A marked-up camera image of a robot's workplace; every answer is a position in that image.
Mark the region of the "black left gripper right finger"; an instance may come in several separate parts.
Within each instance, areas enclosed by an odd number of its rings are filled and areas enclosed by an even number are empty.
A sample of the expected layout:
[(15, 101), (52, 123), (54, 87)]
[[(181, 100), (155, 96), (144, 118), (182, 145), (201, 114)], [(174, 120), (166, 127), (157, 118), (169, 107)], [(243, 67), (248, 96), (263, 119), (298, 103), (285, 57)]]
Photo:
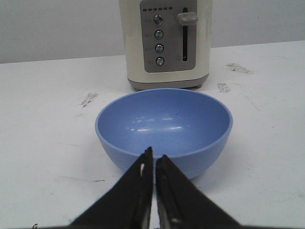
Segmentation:
[(234, 218), (204, 195), (166, 155), (156, 162), (161, 227), (239, 227)]

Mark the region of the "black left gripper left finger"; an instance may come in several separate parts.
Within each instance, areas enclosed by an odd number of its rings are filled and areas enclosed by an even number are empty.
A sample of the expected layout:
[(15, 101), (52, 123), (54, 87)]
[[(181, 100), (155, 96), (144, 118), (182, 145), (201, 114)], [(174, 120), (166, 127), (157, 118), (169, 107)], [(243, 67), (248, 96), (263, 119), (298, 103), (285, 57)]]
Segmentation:
[(148, 147), (121, 179), (71, 227), (148, 227), (153, 197), (153, 150)]

